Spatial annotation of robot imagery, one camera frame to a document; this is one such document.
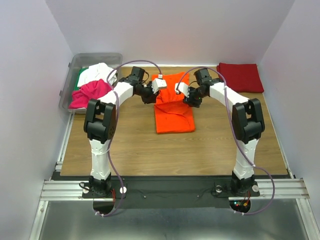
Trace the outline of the orange t shirt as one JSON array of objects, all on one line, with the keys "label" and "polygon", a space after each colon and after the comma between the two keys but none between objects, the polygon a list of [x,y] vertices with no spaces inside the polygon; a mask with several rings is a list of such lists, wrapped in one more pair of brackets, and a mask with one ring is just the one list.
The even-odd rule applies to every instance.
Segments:
[{"label": "orange t shirt", "polygon": [[167,87],[159,91],[154,104],[157,134],[190,133],[196,130],[193,109],[183,103],[184,95],[175,92],[175,84],[181,77],[183,83],[189,84],[189,74],[185,72],[163,76]]}]

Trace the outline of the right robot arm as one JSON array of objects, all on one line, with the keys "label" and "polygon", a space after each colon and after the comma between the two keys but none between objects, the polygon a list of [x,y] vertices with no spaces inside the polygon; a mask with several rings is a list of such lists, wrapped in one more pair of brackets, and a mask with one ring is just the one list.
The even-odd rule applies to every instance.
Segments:
[{"label": "right robot arm", "polygon": [[175,84],[175,92],[183,94],[183,103],[190,107],[198,108],[205,97],[215,99],[226,107],[236,144],[230,190],[234,195],[242,195],[255,185],[256,147],[265,131],[261,102],[257,98],[249,99],[228,87],[221,73],[217,78],[212,78],[207,67],[198,66],[194,71],[198,86],[191,87],[179,81]]}]

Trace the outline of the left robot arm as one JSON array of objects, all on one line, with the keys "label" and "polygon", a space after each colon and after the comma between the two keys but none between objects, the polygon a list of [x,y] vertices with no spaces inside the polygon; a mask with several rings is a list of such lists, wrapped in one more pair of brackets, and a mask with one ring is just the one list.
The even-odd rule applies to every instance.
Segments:
[{"label": "left robot arm", "polygon": [[130,75],[123,77],[113,89],[100,99],[88,102],[83,130],[91,149],[91,172],[88,184],[81,184],[84,193],[105,198],[112,191],[110,147],[115,135],[120,105],[134,95],[145,104],[153,104],[161,89],[167,87],[160,73],[155,79],[143,83],[145,70],[133,67]]}]

